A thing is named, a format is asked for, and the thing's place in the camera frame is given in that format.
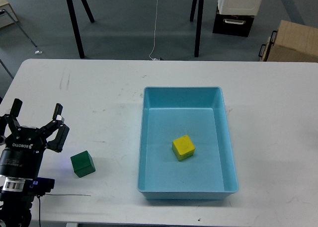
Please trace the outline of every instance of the blue tray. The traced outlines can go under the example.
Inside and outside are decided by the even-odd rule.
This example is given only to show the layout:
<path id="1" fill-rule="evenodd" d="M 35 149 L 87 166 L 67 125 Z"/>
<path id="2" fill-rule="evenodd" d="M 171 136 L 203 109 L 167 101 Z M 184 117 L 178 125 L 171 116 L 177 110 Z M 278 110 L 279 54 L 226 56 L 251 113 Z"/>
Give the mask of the blue tray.
<path id="1" fill-rule="evenodd" d="M 178 161 L 172 141 L 189 135 L 194 155 Z M 222 90 L 146 87 L 138 190 L 147 199 L 224 199 L 238 191 Z"/>

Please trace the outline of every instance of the black drawer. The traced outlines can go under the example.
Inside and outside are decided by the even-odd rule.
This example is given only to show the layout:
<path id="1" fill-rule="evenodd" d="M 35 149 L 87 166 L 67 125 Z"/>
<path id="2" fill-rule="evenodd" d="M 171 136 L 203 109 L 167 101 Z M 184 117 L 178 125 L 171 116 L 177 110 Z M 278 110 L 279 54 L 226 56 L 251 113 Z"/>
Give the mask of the black drawer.
<path id="1" fill-rule="evenodd" d="M 217 10 L 213 33 L 248 37 L 254 16 L 222 15 Z"/>

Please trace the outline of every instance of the black metal leg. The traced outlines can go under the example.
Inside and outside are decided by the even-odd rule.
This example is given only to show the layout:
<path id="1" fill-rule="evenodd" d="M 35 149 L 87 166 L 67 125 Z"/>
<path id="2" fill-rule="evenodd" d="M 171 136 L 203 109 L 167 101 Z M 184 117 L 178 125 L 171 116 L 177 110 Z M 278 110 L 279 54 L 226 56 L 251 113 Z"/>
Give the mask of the black metal leg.
<path id="1" fill-rule="evenodd" d="M 195 7 L 197 6 L 198 0 L 192 0 L 192 7 L 191 7 L 191 13 L 190 13 L 190 22 L 193 22 L 194 14 L 195 14 Z"/>
<path id="2" fill-rule="evenodd" d="M 201 27 L 202 27 L 202 14 L 203 14 L 203 3 L 204 3 L 204 0 L 199 0 L 197 31 L 196 31 L 196 35 L 195 35 L 195 46 L 194 46 L 194 57 L 198 57 L 199 56 Z"/>
<path id="3" fill-rule="evenodd" d="M 26 32 L 22 29 L 22 27 L 14 20 L 14 18 L 10 15 L 10 13 L 5 9 L 0 9 L 0 13 L 6 13 L 8 17 L 14 22 L 15 25 L 18 26 L 18 28 L 21 30 L 21 32 L 27 37 L 27 39 L 30 40 L 30 42 L 37 47 L 37 45 L 32 41 L 32 39 L 26 34 Z"/>
<path id="4" fill-rule="evenodd" d="M 9 76 L 13 79 L 13 75 L 10 73 L 10 71 L 8 70 L 8 68 L 4 65 L 4 63 L 1 61 L 0 59 L 0 64 L 3 66 L 3 68 L 6 70 L 6 72 L 9 74 Z"/>
<path id="5" fill-rule="evenodd" d="M 81 2 L 82 2 L 83 6 L 85 8 L 85 11 L 86 11 L 86 13 L 88 15 L 88 18 L 89 18 L 90 22 L 95 22 L 93 14 L 91 13 L 90 8 L 88 6 L 87 0 L 81 0 Z"/>
<path id="6" fill-rule="evenodd" d="M 84 58 L 85 54 L 84 54 L 83 45 L 81 43 L 80 30 L 79 30 L 78 22 L 75 15 L 73 0 L 66 0 L 66 3 L 68 4 L 68 8 L 69 8 L 69 13 L 71 17 L 72 26 L 73 26 L 73 32 L 75 35 L 76 44 L 78 46 L 79 57 Z"/>

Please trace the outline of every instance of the black cable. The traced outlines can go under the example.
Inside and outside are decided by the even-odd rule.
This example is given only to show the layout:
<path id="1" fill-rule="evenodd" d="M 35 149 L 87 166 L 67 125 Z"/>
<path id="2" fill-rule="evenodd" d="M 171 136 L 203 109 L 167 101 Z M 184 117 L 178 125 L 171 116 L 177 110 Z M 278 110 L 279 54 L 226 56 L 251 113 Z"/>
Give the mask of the black cable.
<path id="1" fill-rule="evenodd" d="M 39 227 L 41 227 L 41 200 L 40 196 L 36 196 L 39 199 Z"/>
<path id="2" fill-rule="evenodd" d="M 91 196 L 91 195 L 81 195 L 81 194 L 45 194 L 48 196 Z"/>

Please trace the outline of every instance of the drawer handle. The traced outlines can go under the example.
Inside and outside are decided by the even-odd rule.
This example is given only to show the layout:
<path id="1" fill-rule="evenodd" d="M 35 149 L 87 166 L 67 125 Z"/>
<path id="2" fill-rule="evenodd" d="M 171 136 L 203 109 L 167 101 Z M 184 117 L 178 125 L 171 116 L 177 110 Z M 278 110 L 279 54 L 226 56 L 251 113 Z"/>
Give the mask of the drawer handle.
<path id="1" fill-rule="evenodd" d="M 261 47 L 260 47 L 260 50 L 258 52 L 258 56 L 263 58 L 264 56 L 264 52 L 265 52 L 265 47 L 266 47 L 266 44 L 262 44 Z"/>
<path id="2" fill-rule="evenodd" d="M 272 35 L 270 36 L 270 40 L 269 40 L 270 44 L 274 44 L 274 42 L 275 42 L 275 40 L 276 40 L 276 36 L 277 36 L 277 31 L 274 30 L 274 31 L 272 32 Z"/>
<path id="3" fill-rule="evenodd" d="M 246 23 L 246 21 L 243 20 L 234 20 L 234 19 L 223 19 L 223 22 L 229 23 L 229 24 L 235 24 L 235 25 L 243 25 Z"/>

